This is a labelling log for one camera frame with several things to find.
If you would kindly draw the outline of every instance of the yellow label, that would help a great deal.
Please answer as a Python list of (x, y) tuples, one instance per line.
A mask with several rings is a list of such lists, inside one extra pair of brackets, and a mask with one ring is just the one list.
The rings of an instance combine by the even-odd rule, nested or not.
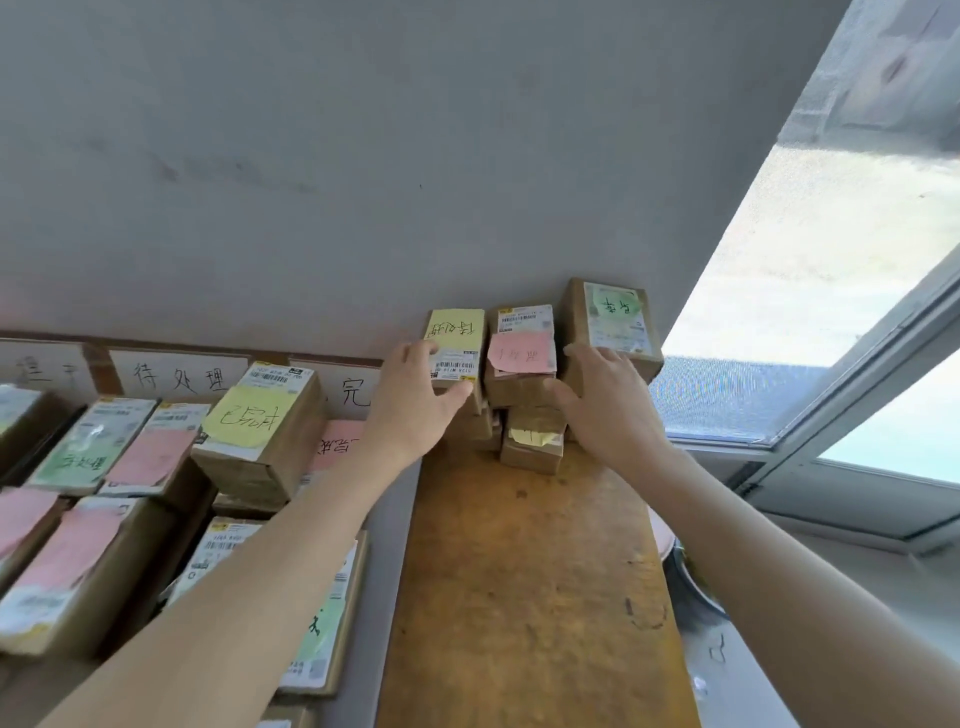
[(511, 429), (510, 436), (521, 445), (529, 445), (534, 448), (542, 448), (544, 445), (560, 439), (560, 435), (556, 432), (535, 432), (532, 429)]
[(296, 392), (237, 384), (204, 418), (204, 432), (228, 445), (261, 448), (296, 400)]
[(483, 308), (437, 308), (430, 313), (424, 339), (441, 349), (479, 352), (483, 347)]

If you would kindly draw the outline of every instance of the green sticky note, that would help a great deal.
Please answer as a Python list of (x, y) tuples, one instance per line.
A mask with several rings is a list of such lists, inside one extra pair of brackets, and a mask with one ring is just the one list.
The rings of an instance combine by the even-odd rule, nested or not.
[(629, 288), (597, 286), (593, 289), (593, 305), (601, 316), (609, 318), (633, 319), (640, 312), (640, 299)]
[(297, 392), (286, 389), (237, 384), (204, 418), (204, 432), (228, 445), (261, 448), (296, 400)]

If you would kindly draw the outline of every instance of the pink object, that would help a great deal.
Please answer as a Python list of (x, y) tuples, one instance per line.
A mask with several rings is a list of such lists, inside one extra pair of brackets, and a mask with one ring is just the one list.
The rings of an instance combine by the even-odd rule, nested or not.
[(310, 472), (325, 471), (346, 455), (350, 447), (360, 439), (365, 424), (362, 420), (330, 420), (326, 424), (324, 437), (317, 445), (317, 454), (313, 456)]
[(196, 437), (196, 430), (144, 430), (107, 473), (107, 481), (157, 485), (177, 466)]
[(37, 488), (0, 493), (0, 557), (13, 553), (56, 502), (56, 493)]
[(18, 587), (69, 589), (84, 578), (113, 541), (123, 516), (113, 509), (67, 511), (60, 527), (16, 581)]
[(650, 525), (654, 529), (654, 540), (657, 542), (657, 552), (660, 554), (660, 560), (663, 561), (670, 555), (670, 551), (673, 550), (673, 545), (677, 543), (677, 537), (673, 535), (670, 526), (657, 515), (657, 511), (653, 508), (647, 508), (647, 513), (650, 514)]
[(501, 372), (549, 374), (556, 371), (549, 331), (506, 331), (490, 339), (487, 358)]

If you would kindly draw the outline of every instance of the white wall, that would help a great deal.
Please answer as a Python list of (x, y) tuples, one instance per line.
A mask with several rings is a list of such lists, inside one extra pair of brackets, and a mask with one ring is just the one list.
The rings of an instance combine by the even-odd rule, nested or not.
[(13, 0), (0, 328), (382, 355), (645, 285), (665, 336), (843, 0)]

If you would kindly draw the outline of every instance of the package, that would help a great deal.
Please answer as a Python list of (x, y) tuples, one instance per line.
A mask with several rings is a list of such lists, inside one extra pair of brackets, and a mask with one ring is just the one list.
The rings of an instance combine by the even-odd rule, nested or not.
[(282, 506), (297, 492), (324, 425), (313, 370), (258, 361), (204, 418), (191, 456), (221, 493)]
[(154, 407), (156, 400), (99, 398), (43, 458), (27, 485), (65, 496), (96, 493)]
[[(650, 302), (642, 289), (570, 279), (562, 308), (565, 344), (589, 344), (623, 352), (647, 383), (660, 373), (663, 352), (650, 315)], [(583, 394), (583, 377), (575, 359), (566, 359), (561, 378), (574, 392)]]
[(52, 392), (0, 384), (0, 476), (28, 457), (73, 411)]
[[(189, 565), (177, 580), (167, 606), (192, 589), (262, 525), (262, 522), (225, 518), (215, 518), (210, 522)], [(334, 577), (324, 604), (311, 619), (294, 662), (280, 680), (280, 692), (311, 695), (336, 693), (346, 659), (348, 636), (356, 612), (367, 550), (367, 532), (361, 531)]]
[[(298, 492), (309, 485), (317, 473), (328, 469), (346, 455), (355, 443), (360, 442), (364, 424), (362, 420), (330, 420), (326, 424), (313, 461), (300, 478)], [(214, 513), (236, 519), (269, 519), (273, 514), (279, 513), (282, 507), (280, 504), (247, 503), (242, 498), (226, 493), (217, 494), (213, 501)]]
[(163, 402), (107, 473), (101, 496), (152, 496), (189, 513), (206, 477), (189, 458), (209, 404)]
[(549, 404), (543, 382), (557, 375), (553, 306), (498, 308), (489, 316), (492, 335), (484, 387), (491, 406)]
[(0, 490), (0, 596), (50, 538), (66, 501), (38, 488)]
[(458, 381), (472, 381), (473, 392), (461, 411), (479, 415), (483, 410), (480, 358), (487, 339), (482, 308), (437, 308), (430, 312), (424, 339), (437, 342), (430, 356), (430, 377), (438, 394)]
[(0, 599), (0, 650), (92, 657), (175, 520), (149, 498), (81, 498)]
[(510, 422), (514, 429), (530, 429), (534, 432), (564, 432), (564, 413), (553, 407), (511, 407)]
[(515, 429), (510, 424), (508, 414), (500, 462), (535, 473), (556, 474), (564, 458), (564, 436), (556, 432)]
[(294, 662), (280, 678), (281, 693), (337, 693), (347, 658), (368, 548), (367, 532), (360, 531), (333, 579), (324, 605), (310, 621)]
[(314, 728), (313, 711), (305, 705), (270, 705), (256, 728)]
[(484, 404), (479, 415), (461, 410), (444, 432), (445, 440), (490, 440), (493, 436), (493, 416), (489, 404)]

